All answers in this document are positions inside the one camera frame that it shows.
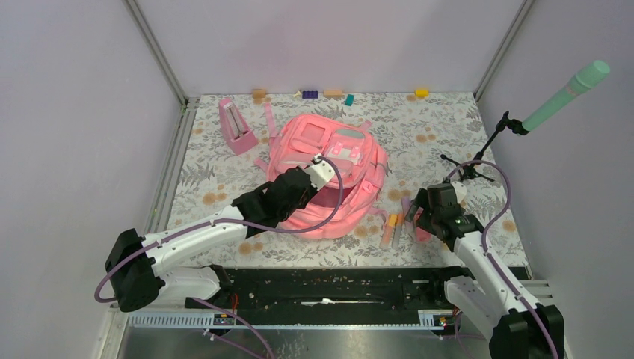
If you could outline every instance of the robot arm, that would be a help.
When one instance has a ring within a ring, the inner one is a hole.
[[[564,321],[561,313],[555,306],[543,306],[521,285],[491,248],[488,239],[484,245],[483,226],[474,215],[465,214],[459,204],[465,194],[461,183],[421,188],[406,216],[412,221],[422,207],[415,225],[446,243],[478,281],[476,285],[467,275],[442,278],[446,300],[460,308],[483,333],[493,359],[551,358],[546,339],[528,305],[544,323],[562,358]],[[509,284],[520,294],[515,295]]]
[[[330,164],[319,156],[315,156],[308,167],[287,170],[275,181],[241,195],[207,218],[143,237],[134,229],[121,233],[105,263],[106,271],[134,252],[145,249],[111,277],[121,311],[138,310],[150,303],[178,304],[187,297],[211,298],[220,289],[221,282],[214,270],[179,267],[179,264],[217,245],[264,231],[244,224],[215,224],[218,219],[276,227],[296,209],[305,208],[335,174]]]

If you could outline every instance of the patterned table surface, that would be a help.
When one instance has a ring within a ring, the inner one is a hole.
[[[226,206],[240,194],[265,182],[253,164],[258,156],[268,161],[268,131],[264,105],[251,95],[230,96],[259,138],[259,144],[241,156],[231,152],[218,125],[218,102],[227,96],[205,95],[189,140],[168,228],[194,221]],[[438,184],[453,165],[440,160],[446,153],[458,161],[470,159],[487,140],[478,107],[471,93],[431,93],[413,99],[407,93],[356,94],[352,106],[341,99],[299,99],[290,94],[270,95],[277,128],[302,113],[316,113],[358,126],[372,121],[369,131],[387,151],[390,172],[376,206],[390,213],[401,209],[401,197],[418,188]],[[484,157],[493,160],[491,153]],[[496,179],[466,183],[462,205],[486,224],[504,205],[506,195],[493,168],[480,168]],[[367,215],[356,229],[339,239],[306,240],[277,233],[261,233],[201,253],[183,263],[211,263],[240,267],[334,266],[452,266],[461,261],[435,238],[418,242],[401,237],[398,250],[380,249],[383,220]],[[526,255],[513,215],[505,214],[490,231],[490,240],[504,263],[524,266]]]

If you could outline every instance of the gray wall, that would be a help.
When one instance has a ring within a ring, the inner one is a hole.
[[[525,138],[502,133],[529,262],[553,286],[576,359],[630,358],[634,319],[634,3],[537,1],[480,103],[490,133],[526,118],[578,69],[612,74]]]
[[[179,106],[121,1],[2,1],[0,49],[0,357],[88,358]]]
[[[189,96],[475,90],[522,0],[139,0]]]

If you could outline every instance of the green cylinder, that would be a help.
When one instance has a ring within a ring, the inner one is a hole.
[[[557,91],[537,111],[533,112],[523,122],[526,131],[532,131],[561,110],[578,95],[588,92],[597,86],[610,73],[610,66],[603,61],[595,61],[582,68],[561,90]]]

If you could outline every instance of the pink backpack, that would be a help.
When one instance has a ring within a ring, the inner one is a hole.
[[[318,230],[302,233],[307,239],[339,238],[350,233],[364,215],[382,214],[372,207],[383,187],[387,172],[387,154],[366,129],[319,116],[300,114],[292,118],[279,132],[275,129],[270,104],[265,104],[269,132],[271,161],[266,166],[267,181],[273,181],[289,168],[305,165],[317,153],[333,160],[343,178],[344,200],[333,219]],[[296,230],[318,224],[326,219],[339,197],[339,181],[334,177],[306,206],[296,210],[280,227]]]

